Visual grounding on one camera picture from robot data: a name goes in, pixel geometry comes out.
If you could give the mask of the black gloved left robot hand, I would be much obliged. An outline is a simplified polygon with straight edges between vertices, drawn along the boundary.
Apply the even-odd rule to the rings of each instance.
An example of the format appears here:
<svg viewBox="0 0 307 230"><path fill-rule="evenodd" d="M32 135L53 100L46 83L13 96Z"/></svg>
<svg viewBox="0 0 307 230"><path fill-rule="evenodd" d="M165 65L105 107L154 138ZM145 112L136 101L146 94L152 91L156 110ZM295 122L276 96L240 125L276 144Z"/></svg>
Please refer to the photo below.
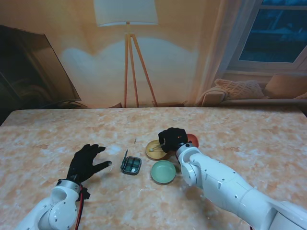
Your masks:
<svg viewBox="0 0 307 230"><path fill-rule="evenodd" d="M105 149L105 147L99 146L98 144L84 145L81 150L74 154L66 179L80 184L91 178L94 174L111 166L111 161L93 165L95 157Z"/></svg>

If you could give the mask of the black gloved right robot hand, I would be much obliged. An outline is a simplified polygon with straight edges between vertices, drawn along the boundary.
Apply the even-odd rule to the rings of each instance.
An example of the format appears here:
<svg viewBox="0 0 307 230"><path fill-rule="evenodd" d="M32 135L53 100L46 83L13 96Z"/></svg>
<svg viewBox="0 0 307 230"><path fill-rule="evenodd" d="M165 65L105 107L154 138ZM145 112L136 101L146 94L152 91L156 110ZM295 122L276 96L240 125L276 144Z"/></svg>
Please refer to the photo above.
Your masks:
<svg viewBox="0 0 307 230"><path fill-rule="evenodd" d="M188 136L184 129L171 127L158 134L163 152L176 152L183 144L188 143Z"/></svg>

